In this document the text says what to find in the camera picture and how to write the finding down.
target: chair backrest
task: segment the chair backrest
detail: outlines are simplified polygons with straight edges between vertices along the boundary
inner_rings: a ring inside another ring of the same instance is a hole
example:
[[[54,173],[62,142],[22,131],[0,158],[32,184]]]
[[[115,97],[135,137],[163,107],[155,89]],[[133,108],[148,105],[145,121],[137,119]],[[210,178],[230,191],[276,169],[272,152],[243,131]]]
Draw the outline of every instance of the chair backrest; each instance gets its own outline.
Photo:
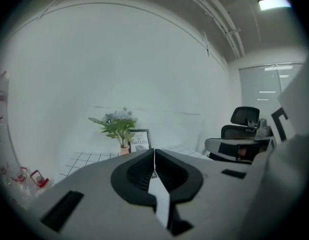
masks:
[[[221,129],[221,138],[236,139],[236,138],[252,138],[256,136],[257,131],[244,126],[225,125]]]
[[[251,106],[237,107],[231,117],[231,123],[221,129],[221,138],[251,138],[256,136],[260,110]]]

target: black slot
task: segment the black slot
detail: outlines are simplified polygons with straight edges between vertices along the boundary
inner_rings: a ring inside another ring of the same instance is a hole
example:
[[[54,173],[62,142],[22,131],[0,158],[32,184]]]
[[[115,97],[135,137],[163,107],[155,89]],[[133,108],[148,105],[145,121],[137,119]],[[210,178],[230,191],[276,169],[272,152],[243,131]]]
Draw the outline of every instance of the black slot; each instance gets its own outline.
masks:
[[[244,179],[246,174],[247,174],[246,172],[235,171],[235,170],[230,170],[230,169],[225,169],[221,173],[225,174],[225,175],[232,176],[232,177],[236,177],[236,178],[239,178],[239,179]]]
[[[192,229],[193,227],[194,226],[188,221],[180,218],[175,205],[170,205],[167,229],[171,232],[171,234],[177,236],[189,229]]]
[[[237,157],[239,145],[220,143],[218,152],[230,157]]]
[[[48,213],[41,222],[50,229],[59,232],[71,213],[75,210],[84,194],[77,191],[69,191]]]

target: flower pot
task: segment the flower pot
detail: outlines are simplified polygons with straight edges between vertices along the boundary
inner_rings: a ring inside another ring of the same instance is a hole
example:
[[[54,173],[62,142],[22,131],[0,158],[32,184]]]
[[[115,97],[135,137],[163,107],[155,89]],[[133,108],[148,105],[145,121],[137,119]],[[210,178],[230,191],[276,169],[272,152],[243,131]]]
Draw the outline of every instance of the flower pot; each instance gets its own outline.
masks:
[[[129,154],[129,148],[130,148],[129,145],[125,147],[120,147],[120,156]]]

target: green leaves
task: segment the green leaves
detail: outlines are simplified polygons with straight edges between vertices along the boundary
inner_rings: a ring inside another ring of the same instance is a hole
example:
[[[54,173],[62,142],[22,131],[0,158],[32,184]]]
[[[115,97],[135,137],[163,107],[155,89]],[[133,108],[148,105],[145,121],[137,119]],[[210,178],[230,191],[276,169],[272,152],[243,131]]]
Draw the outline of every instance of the green leaves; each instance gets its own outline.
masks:
[[[129,129],[133,129],[136,127],[137,119],[131,117],[132,112],[130,113],[130,117],[122,118],[122,119],[115,119],[111,117],[110,120],[99,120],[94,117],[89,117],[88,119],[96,124],[102,125],[100,129],[102,130],[101,133],[105,134],[106,136],[112,139],[118,139],[119,143],[122,144],[124,140],[128,142],[133,142],[133,137],[135,133],[130,133]]]
[[[99,125],[103,125],[103,122],[97,118],[94,118],[94,117],[89,117],[88,120],[96,123],[96,124],[99,124]]]
[[[133,142],[133,136],[135,136],[135,133],[130,133],[129,130],[127,130],[124,134],[124,139],[127,140],[128,142]]]
[[[115,135],[115,134],[113,134],[113,133],[107,134],[106,136],[107,136],[107,137],[110,137],[111,139],[117,138],[117,135]]]

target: white wall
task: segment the white wall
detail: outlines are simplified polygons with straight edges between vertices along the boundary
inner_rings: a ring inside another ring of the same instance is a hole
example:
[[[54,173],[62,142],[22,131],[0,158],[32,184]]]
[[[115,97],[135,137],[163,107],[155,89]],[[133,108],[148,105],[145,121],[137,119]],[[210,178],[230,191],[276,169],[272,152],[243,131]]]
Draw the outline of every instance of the white wall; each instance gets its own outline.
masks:
[[[22,28],[6,49],[11,138],[20,162],[47,177],[74,151],[117,152],[88,117],[123,106],[150,130],[154,148],[184,143],[201,151],[230,120],[227,68],[146,11],[64,8]]]

